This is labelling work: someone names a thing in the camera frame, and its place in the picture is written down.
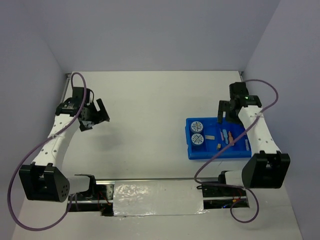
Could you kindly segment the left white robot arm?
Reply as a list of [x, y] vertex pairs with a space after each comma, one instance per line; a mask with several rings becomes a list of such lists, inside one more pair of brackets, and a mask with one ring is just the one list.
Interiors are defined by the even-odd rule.
[[26, 198], [61, 203], [78, 193], [88, 200], [95, 198], [100, 190], [95, 177], [86, 173], [66, 177], [62, 165], [77, 130], [91, 130], [109, 120], [102, 100], [94, 100], [91, 89], [73, 87], [72, 96], [56, 108], [49, 141], [41, 147], [31, 164], [22, 165], [18, 171]]

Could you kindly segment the pink transparent case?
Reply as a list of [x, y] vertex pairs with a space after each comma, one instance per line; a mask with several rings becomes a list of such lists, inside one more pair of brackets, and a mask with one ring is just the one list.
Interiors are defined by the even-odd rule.
[[223, 134], [222, 130], [220, 129], [219, 132], [220, 132], [221, 140], [224, 141], [225, 138], [224, 138], [224, 134]]

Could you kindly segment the grey speckled eraser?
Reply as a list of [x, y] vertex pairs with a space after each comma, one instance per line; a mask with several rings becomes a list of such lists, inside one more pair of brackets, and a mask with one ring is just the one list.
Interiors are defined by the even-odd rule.
[[208, 140], [215, 140], [215, 136], [214, 135], [205, 135], [205, 138]]

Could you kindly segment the orange transparent case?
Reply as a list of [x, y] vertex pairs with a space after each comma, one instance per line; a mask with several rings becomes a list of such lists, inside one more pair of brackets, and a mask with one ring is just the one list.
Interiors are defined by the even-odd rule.
[[233, 135], [232, 135], [231, 131], [228, 131], [228, 141], [230, 143], [232, 143], [234, 141], [234, 138], [233, 138]]

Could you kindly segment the blue white marker pen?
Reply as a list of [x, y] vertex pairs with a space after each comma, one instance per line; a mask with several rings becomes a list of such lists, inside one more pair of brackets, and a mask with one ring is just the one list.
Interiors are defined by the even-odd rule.
[[250, 144], [249, 144], [249, 140], [248, 139], [245, 139], [245, 148], [247, 151], [250, 151]]

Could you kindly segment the blue transparent case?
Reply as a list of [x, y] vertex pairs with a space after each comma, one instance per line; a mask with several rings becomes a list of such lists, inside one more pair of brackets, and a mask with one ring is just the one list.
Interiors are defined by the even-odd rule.
[[229, 135], [228, 135], [227, 130], [226, 130], [226, 129], [223, 129], [223, 130], [222, 130], [222, 133], [223, 133], [224, 141], [225, 141], [225, 143], [228, 145], [228, 144], [229, 144]]

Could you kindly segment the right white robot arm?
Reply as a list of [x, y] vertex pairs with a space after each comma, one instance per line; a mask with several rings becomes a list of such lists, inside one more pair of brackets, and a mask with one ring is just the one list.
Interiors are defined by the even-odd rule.
[[227, 121], [244, 127], [251, 147], [251, 158], [241, 172], [243, 186], [249, 189], [279, 189], [291, 159], [276, 145], [264, 118], [264, 112], [277, 103], [279, 94], [271, 84], [257, 81], [273, 89], [275, 100], [263, 106], [258, 96], [249, 94], [245, 82], [232, 83], [229, 85], [230, 100], [219, 102], [217, 123]]

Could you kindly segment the blue slime jar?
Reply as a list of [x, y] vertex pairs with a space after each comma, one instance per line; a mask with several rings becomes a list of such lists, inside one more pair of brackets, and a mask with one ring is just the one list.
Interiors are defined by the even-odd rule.
[[191, 139], [191, 145], [193, 149], [202, 149], [205, 146], [205, 138], [200, 133], [194, 133], [190, 137]]
[[200, 121], [193, 121], [191, 124], [190, 124], [190, 131], [193, 133], [193, 134], [201, 134], [202, 131], [204, 129], [204, 126], [203, 124], [200, 122]]

